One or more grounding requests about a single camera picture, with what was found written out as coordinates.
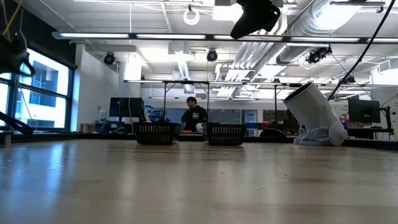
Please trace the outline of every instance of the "fluorescent light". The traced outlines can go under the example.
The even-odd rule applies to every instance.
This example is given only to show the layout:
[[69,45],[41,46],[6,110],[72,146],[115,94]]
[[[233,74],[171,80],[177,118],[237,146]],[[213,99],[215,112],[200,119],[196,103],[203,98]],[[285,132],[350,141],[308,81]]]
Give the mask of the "fluorescent light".
[[[162,96],[150,96],[149,99],[159,99],[164,100],[165,98]],[[168,100],[186,100],[185,97],[166,97]],[[197,100],[207,100],[207,98],[197,98]],[[243,100],[243,101],[274,101],[275,99],[271,98],[256,98],[256,99],[242,99],[242,98],[209,98],[209,100]]]
[[[150,96],[149,97],[149,99],[164,99],[164,97],[161,97],[161,96]],[[179,97],[166,97],[166,99],[173,99],[173,100],[178,100],[179,99]]]
[[214,35],[215,40],[233,40],[233,38],[229,35]]
[[238,3],[232,6],[215,6],[213,8],[213,20],[215,21],[238,21],[242,14],[242,6]]
[[191,35],[191,34],[137,34],[138,39],[195,39],[204,40],[205,35]]
[[354,37],[292,37],[291,41],[297,42],[358,42],[359,38]]
[[[178,6],[181,4],[186,4],[187,1],[180,0],[180,1],[164,1],[164,0],[158,0],[158,1],[153,1],[153,0],[75,0],[75,2],[101,2],[105,4],[137,4],[138,6],[140,5],[159,5],[160,3],[164,3],[166,5],[175,5],[177,4]],[[202,2],[189,2],[192,6],[201,6]]]
[[328,44],[317,44],[317,43],[287,43],[289,47],[329,47]]
[[[215,40],[234,40],[231,36],[228,35],[214,35]],[[239,40],[251,40],[251,41],[281,41],[283,37],[276,37],[272,35],[247,35]]]
[[210,82],[210,84],[242,85],[243,82]]
[[282,85],[282,83],[246,83],[247,85]]
[[373,40],[374,43],[386,43],[386,42],[392,42],[392,43],[398,43],[398,38],[375,38]]
[[362,90],[341,90],[338,92],[338,94],[362,94],[365,93],[365,91]]
[[240,40],[255,40],[255,41],[281,41],[282,37],[266,36],[266,35],[247,35]]
[[87,34],[87,33],[61,33],[64,38],[102,38],[102,39],[126,39],[129,34]]
[[131,83],[163,83],[163,81],[160,81],[160,80],[125,80],[125,82],[131,82]]

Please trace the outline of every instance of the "wooden table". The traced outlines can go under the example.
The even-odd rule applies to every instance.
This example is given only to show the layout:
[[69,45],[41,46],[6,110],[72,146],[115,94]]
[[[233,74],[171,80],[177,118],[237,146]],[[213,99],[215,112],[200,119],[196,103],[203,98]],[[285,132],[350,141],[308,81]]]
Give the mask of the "wooden table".
[[0,149],[0,223],[396,223],[398,154],[81,139]]

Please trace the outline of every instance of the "black basket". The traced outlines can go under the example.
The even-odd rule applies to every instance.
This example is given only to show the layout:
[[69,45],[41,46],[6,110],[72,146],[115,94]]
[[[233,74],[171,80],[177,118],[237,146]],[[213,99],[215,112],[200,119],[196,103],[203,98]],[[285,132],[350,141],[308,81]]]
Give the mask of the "black basket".
[[181,125],[177,123],[134,123],[139,144],[171,145],[178,141]]
[[207,123],[204,128],[206,142],[214,146],[239,146],[246,134],[246,125]]

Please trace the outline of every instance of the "ceiling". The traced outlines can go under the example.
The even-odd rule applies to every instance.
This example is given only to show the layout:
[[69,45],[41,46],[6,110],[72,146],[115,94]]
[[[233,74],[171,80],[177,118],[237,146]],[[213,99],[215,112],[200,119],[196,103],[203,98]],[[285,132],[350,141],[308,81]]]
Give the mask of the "ceiling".
[[[214,21],[212,16],[208,15],[213,10],[214,0],[203,1],[203,7],[193,6],[194,9],[204,10],[204,13],[200,13],[198,24],[194,26],[188,25],[183,21],[183,13],[187,8],[183,5],[171,6],[166,4],[164,13],[160,4],[140,6],[80,1],[24,0],[23,6],[57,30],[63,32],[229,34],[234,26],[232,21]],[[310,0],[296,0],[297,7],[288,10],[288,22],[309,2]],[[376,13],[376,10],[377,7],[362,8],[345,25],[336,30],[333,35],[372,36],[384,15],[384,13]],[[396,21],[398,21],[398,4],[393,8],[378,36],[397,37],[398,27],[396,26]],[[170,41],[96,40],[92,42],[99,46],[135,45],[147,61],[148,67],[142,71],[146,75],[151,75],[151,73],[170,73],[172,70],[178,69],[177,63],[165,60]],[[214,71],[217,63],[208,63],[206,61],[208,49],[216,49],[218,60],[220,61],[234,60],[242,43],[190,41],[189,44],[191,52],[196,52],[195,58],[188,62],[189,69]],[[312,80],[327,80],[344,71],[341,65],[344,69],[349,70],[357,61],[358,55],[362,53],[365,45],[333,44],[331,47],[336,59],[329,56],[322,60],[320,64],[309,69],[308,65],[303,65],[303,58],[300,58],[297,62],[298,65],[287,67],[283,71],[285,77],[303,77],[303,80],[305,77],[311,77]],[[96,53],[104,55],[105,51],[98,47]],[[116,52],[116,56],[123,60],[128,58],[128,53]],[[383,62],[389,57],[398,57],[398,45],[372,45],[364,58],[364,62],[359,64],[356,69],[357,81],[368,81],[369,69],[376,66],[375,63],[366,62]]]

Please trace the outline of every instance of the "window frame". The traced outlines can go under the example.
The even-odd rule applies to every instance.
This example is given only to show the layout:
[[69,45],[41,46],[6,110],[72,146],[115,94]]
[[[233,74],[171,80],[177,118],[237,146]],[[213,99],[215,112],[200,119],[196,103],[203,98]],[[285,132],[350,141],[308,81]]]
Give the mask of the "window frame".
[[[39,130],[39,131],[70,131],[70,119],[71,119],[71,115],[72,115],[73,79],[74,79],[74,75],[75,75],[75,68],[65,65],[64,63],[60,62],[59,60],[51,58],[36,49],[33,49],[33,48],[30,48],[30,49],[37,52],[38,54],[43,55],[44,57],[47,57],[51,60],[54,60],[57,63],[60,63],[61,65],[66,66],[68,68],[67,94],[63,95],[63,94],[57,93],[56,91],[50,91],[50,90],[35,87],[32,85],[26,85],[24,83],[20,83],[19,82],[19,74],[12,73],[10,80],[5,79],[5,78],[0,78],[0,83],[7,84],[9,86],[6,114],[13,118],[16,117],[15,116],[16,115],[16,105],[17,105],[17,96],[18,96],[19,88],[35,91],[37,93],[43,93],[43,94],[50,95],[50,96],[64,98],[65,103],[66,103],[64,128],[37,128],[37,130]],[[5,126],[0,126],[0,131],[13,131],[13,130],[8,124],[6,124]]]

